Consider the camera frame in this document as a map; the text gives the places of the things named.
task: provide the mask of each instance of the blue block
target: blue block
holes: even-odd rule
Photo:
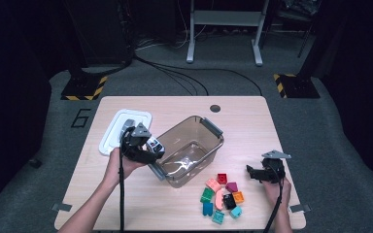
[[[204,202],[202,205],[202,215],[211,216],[214,212],[214,204],[211,202]]]
[[[233,218],[237,218],[238,216],[240,216],[242,214],[242,209],[241,207],[237,206],[235,207],[231,213],[229,213]]]
[[[217,224],[222,224],[223,222],[223,213],[221,211],[215,211],[213,222],[216,222]]]

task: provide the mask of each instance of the colorful block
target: colorful block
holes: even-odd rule
[[[202,215],[206,216],[211,216],[214,212],[214,204],[211,202],[204,202],[202,204]]]
[[[222,190],[219,190],[216,194],[215,194],[215,208],[217,208],[217,210],[222,210],[222,199],[223,199],[223,196],[222,196]]]
[[[238,216],[240,216],[242,214],[242,209],[241,209],[241,207],[237,206],[229,214],[233,218],[237,218]]]
[[[232,210],[237,206],[232,194],[223,195],[223,204],[225,205],[227,210]]]
[[[234,197],[235,203],[243,203],[244,202],[244,195],[241,191],[232,192],[232,196]]]
[[[226,190],[229,192],[237,192],[238,191],[238,185],[237,183],[227,183],[225,186]]]
[[[205,187],[204,192],[202,193],[201,196],[201,202],[211,202],[211,199],[214,195],[214,191],[211,188]]]
[[[219,173],[217,176],[217,180],[218,180],[218,183],[220,184],[226,184],[227,183],[226,174]]]
[[[216,222],[217,224],[222,224],[223,216],[224,216],[224,213],[222,213],[221,211],[215,211],[214,216],[213,216],[213,222]]]
[[[210,178],[207,182],[206,185],[209,186],[214,192],[217,192],[220,190],[220,183],[218,183],[215,179]]]

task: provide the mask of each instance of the green block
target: green block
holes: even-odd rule
[[[211,202],[213,195],[214,195],[214,191],[209,187],[205,187],[204,192],[202,193],[202,196],[201,196],[201,202],[202,203]]]

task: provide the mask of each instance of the hand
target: hand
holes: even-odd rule
[[[291,183],[287,178],[283,178],[283,193],[280,207],[275,216],[275,232],[276,233],[291,233],[292,229],[290,227],[290,220],[288,214],[288,205],[290,198]],[[263,182],[265,187],[266,196],[268,198],[269,204],[272,208],[275,207],[277,203],[277,198],[280,196],[280,185],[278,183]]]
[[[144,163],[135,162],[124,157],[123,163],[123,178],[126,179],[137,168],[145,166]],[[109,188],[115,188],[119,184],[119,148],[115,148],[110,153],[110,160],[105,171],[102,184]]]
[[[280,185],[278,183],[269,183],[269,182],[262,182],[265,187],[266,196],[268,198],[269,204],[274,207],[277,203],[277,198],[280,196]],[[283,208],[288,208],[289,198],[290,198],[290,190],[291,190],[291,183],[287,178],[284,178],[283,184],[283,199],[281,200],[281,206]]]

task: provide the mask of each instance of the white tray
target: white tray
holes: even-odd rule
[[[104,134],[104,137],[102,138],[101,143],[99,144],[99,151],[103,155],[109,156],[114,148],[118,148],[120,146],[120,132],[123,125],[128,119],[133,119],[135,121],[135,126],[142,122],[145,127],[150,129],[153,116],[148,112],[140,112],[127,109],[119,110],[115,114],[114,119],[111,121],[107,131]]]

